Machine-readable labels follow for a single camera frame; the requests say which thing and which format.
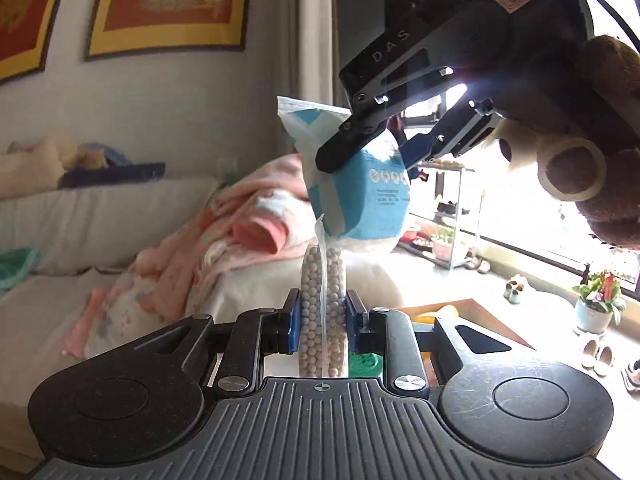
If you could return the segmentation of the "bag of white beads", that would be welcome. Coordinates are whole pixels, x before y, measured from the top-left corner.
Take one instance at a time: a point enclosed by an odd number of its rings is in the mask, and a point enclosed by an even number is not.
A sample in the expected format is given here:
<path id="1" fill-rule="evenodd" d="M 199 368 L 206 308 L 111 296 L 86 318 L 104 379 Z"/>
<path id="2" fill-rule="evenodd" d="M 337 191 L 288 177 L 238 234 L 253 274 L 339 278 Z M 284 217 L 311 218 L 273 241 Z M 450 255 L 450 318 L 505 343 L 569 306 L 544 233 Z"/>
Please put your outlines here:
<path id="1" fill-rule="evenodd" d="M 300 274 L 299 375 L 347 377 L 346 266 L 342 252 L 308 247 Z"/>

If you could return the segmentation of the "blue white tissue pack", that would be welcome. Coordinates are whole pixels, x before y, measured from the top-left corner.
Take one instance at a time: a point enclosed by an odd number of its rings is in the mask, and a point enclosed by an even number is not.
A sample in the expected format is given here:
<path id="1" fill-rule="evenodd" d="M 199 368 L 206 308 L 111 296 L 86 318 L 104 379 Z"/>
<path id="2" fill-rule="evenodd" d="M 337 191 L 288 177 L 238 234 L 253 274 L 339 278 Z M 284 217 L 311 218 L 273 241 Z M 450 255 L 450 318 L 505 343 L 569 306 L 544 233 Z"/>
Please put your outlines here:
<path id="1" fill-rule="evenodd" d="M 392 250 L 410 204 L 409 178 L 393 135 L 383 132 L 327 174 L 317 168 L 316 155 L 350 111 L 280 96 L 278 116 L 303 157 L 308 197 L 326 238 L 353 252 Z"/>

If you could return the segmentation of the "green lidded glass jar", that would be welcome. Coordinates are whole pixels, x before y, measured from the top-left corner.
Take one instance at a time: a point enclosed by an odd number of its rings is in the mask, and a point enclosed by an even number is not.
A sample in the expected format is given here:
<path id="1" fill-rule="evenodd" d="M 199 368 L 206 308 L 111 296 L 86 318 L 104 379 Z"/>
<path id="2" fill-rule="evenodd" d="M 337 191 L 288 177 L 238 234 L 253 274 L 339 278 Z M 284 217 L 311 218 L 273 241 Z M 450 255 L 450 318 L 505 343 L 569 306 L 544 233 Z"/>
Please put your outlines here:
<path id="1" fill-rule="evenodd" d="M 383 373 L 383 358 L 375 353 L 349 353 L 349 378 L 375 378 Z"/>

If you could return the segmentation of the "yellow round container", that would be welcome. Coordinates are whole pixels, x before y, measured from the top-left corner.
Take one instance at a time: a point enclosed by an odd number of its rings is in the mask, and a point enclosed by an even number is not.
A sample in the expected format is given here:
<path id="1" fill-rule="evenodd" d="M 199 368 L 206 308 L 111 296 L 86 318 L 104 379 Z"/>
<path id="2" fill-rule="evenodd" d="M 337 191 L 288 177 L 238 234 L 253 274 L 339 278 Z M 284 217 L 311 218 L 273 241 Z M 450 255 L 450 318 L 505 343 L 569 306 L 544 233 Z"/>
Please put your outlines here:
<path id="1" fill-rule="evenodd" d="M 445 304 L 436 311 L 428 311 L 418 314 L 414 318 L 414 322 L 420 324 L 434 324 L 440 318 L 457 318 L 459 316 L 458 309 L 453 304 Z"/>

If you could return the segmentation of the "metal shoe rack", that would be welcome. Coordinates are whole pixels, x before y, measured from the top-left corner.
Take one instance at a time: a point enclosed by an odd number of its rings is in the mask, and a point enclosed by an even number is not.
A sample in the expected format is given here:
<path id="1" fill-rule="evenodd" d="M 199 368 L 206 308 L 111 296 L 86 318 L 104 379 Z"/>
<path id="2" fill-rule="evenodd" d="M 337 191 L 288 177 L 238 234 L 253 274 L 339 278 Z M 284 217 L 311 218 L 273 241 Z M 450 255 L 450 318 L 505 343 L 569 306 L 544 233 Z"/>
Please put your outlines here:
<path id="1" fill-rule="evenodd" d="M 398 246 L 451 270 L 475 257 L 482 188 L 460 162 L 424 162 L 411 183 L 407 229 Z"/>

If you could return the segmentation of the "pink cardboard box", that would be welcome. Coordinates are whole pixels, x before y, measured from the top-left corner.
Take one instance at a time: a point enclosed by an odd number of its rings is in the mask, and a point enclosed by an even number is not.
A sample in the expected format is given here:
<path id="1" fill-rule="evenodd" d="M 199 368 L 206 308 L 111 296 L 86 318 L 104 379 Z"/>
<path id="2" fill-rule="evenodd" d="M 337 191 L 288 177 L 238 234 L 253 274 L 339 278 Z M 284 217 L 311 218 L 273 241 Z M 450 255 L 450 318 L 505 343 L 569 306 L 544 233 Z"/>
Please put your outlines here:
<path id="1" fill-rule="evenodd" d="M 529 366 L 538 358 L 537 352 L 517 333 L 501 322 L 474 299 L 462 299 L 422 307 L 403 307 L 414 322 L 423 312 L 436 311 L 445 304 L 453 304 L 459 311 L 457 318 L 440 318 L 428 324 L 430 351 L 434 367 L 450 375 L 462 368 L 507 368 Z"/>

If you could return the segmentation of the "pink floral blanket pile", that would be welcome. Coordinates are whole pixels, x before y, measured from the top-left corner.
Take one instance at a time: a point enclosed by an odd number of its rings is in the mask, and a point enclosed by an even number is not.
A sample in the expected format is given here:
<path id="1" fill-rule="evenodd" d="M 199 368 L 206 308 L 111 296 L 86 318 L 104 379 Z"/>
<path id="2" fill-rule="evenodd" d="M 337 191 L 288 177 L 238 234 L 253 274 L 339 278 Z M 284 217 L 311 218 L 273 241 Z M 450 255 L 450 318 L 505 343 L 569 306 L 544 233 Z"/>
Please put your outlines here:
<path id="1" fill-rule="evenodd" d="M 139 252 L 132 270 L 155 287 L 138 305 L 177 321 L 205 299 L 224 272 L 303 255 L 314 239 L 315 221 L 302 156 L 267 162 L 217 193 L 158 246 Z"/>

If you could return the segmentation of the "white floral pillow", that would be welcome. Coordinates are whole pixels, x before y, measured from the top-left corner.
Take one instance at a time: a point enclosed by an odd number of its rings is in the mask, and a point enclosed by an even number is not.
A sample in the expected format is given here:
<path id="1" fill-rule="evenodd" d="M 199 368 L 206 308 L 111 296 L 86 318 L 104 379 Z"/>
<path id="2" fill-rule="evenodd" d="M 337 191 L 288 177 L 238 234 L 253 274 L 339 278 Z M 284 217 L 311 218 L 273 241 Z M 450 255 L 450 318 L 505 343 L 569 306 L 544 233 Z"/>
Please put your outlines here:
<path id="1" fill-rule="evenodd" d="M 167 325 L 141 301 L 156 289 L 156 281 L 132 272 L 122 274 L 111 288 L 93 289 L 63 346 L 64 356 L 91 359 Z"/>

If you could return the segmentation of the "pink flower pot plant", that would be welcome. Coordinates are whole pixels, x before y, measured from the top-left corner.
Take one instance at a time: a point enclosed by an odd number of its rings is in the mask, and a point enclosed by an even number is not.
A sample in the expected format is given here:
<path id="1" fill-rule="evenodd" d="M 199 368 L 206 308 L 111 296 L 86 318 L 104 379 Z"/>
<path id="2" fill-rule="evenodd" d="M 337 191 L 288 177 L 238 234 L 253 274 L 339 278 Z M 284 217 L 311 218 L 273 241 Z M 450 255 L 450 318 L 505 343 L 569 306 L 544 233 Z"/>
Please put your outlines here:
<path id="1" fill-rule="evenodd" d="M 620 324 L 626 301 L 620 280 L 611 271 L 587 274 L 573 290 L 578 295 L 575 309 L 580 330 L 600 335 L 611 322 Z"/>

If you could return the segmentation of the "dark flat cushion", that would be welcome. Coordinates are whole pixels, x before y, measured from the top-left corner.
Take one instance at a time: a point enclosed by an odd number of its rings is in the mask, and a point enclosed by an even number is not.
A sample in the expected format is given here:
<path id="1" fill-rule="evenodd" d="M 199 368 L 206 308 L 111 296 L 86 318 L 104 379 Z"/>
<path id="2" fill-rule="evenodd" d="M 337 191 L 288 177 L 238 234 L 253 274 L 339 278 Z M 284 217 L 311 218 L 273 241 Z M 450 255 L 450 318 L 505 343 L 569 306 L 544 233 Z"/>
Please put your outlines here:
<path id="1" fill-rule="evenodd" d="M 101 169 L 77 169 L 66 172 L 59 188 L 91 188 L 92 186 L 143 183 L 163 179 L 166 165 L 163 162 L 111 166 Z"/>

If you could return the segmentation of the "red gold framed picture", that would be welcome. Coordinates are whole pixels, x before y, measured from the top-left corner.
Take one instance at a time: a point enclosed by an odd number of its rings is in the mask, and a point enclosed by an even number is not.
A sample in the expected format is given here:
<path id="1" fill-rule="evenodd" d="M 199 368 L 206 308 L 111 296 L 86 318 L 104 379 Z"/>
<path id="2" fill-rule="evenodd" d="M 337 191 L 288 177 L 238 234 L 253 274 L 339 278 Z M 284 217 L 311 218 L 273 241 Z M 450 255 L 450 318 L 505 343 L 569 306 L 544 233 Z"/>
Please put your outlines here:
<path id="1" fill-rule="evenodd" d="M 245 46 L 250 0 L 96 0 L 86 60 Z"/>

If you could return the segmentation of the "green towel blanket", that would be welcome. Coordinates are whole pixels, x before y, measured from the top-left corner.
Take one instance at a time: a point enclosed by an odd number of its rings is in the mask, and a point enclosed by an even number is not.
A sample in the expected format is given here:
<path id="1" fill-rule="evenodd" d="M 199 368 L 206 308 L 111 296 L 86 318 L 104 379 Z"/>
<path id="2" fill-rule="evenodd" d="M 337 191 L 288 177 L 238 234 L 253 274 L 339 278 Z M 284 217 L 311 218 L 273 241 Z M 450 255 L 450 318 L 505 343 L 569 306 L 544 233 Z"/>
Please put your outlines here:
<path id="1" fill-rule="evenodd" d="M 34 248 L 17 248 L 0 255 L 0 292 L 6 292 L 23 281 L 37 265 L 38 252 Z"/>

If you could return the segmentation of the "cream plush pillow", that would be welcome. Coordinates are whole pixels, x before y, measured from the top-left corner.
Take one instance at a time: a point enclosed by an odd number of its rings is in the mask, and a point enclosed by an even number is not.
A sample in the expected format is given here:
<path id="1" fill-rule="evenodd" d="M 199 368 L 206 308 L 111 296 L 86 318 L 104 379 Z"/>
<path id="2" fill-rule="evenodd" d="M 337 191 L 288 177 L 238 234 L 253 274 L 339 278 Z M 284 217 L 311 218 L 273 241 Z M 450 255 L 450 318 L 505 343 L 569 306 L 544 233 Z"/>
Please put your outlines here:
<path id="1" fill-rule="evenodd" d="M 45 136 L 35 144 L 14 141 L 1 155 L 1 199 L 56 190 L 66 172 L 106 169 L 103 148 L 81 148 L 69 136 Z"/>

